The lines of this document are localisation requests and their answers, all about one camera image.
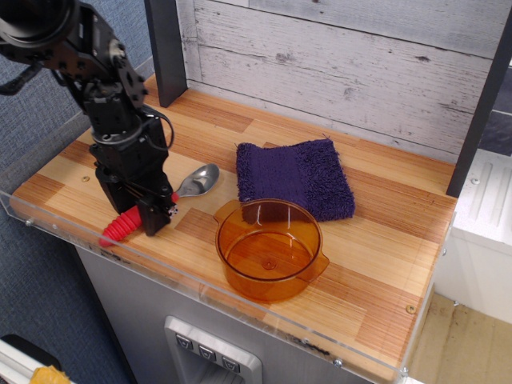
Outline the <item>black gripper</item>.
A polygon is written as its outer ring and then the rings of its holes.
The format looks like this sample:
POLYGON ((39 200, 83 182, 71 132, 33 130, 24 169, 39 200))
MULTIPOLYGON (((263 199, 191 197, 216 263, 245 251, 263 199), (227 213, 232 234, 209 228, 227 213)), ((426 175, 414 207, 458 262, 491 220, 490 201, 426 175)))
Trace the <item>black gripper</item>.
POLYGON ((147 236, 155 236, 170 224, 174 192, 163 170, 169 146, 160 118, 135 118, 135 130, 122 134, 92 133, 90 153, 95 175, 110 204, 124 213, 137 204, 147 236))

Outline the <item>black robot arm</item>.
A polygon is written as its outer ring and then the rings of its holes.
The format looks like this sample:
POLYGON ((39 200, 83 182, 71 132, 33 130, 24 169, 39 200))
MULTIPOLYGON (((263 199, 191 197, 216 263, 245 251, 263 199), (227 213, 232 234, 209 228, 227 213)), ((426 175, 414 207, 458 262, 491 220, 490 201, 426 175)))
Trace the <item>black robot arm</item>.
POLYGON ((26 65, 2 94, 16 94, 46 68, 89 118, 95 174, 118 213, 102 242, 137 228, 152 236, 169 224, 178 195, 163 166, 174 128, 145 104, 143 78, 96 9, 80 1, 4 1, 1 53, 26 65))

